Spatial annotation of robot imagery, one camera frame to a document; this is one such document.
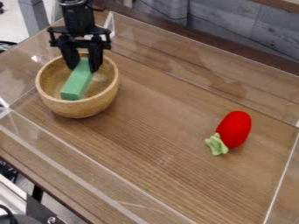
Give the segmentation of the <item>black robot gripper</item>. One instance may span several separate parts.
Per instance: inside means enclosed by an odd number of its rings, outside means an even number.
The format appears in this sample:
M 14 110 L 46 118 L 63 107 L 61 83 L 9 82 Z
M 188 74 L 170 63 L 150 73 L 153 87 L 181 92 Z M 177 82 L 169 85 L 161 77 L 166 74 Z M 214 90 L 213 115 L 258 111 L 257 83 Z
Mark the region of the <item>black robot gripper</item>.
M 93 11 L 99 11 L 99 8 L 93 7 L 93 0 L 57 0 L 63 19 L 63 26 L 50 26 L 46 32 L 50 36 L 50 46 L 58 46 L 58 40 L 54 34 L 62 36 L 83 37 L 91 35 L 93 37 L 103 35 L 102 42 L 91 42 L 87 47 L 87 63 L 89 70 L 94 73 L 102 64 L 102 48 L 110 49 L 110 30 L 101 28 L 94 24 Z M 65 60 L 66 66 L 73 70 L 79 63 L 79 55 L 74 45 L 69 42 L 59 43 L 59 53 Z

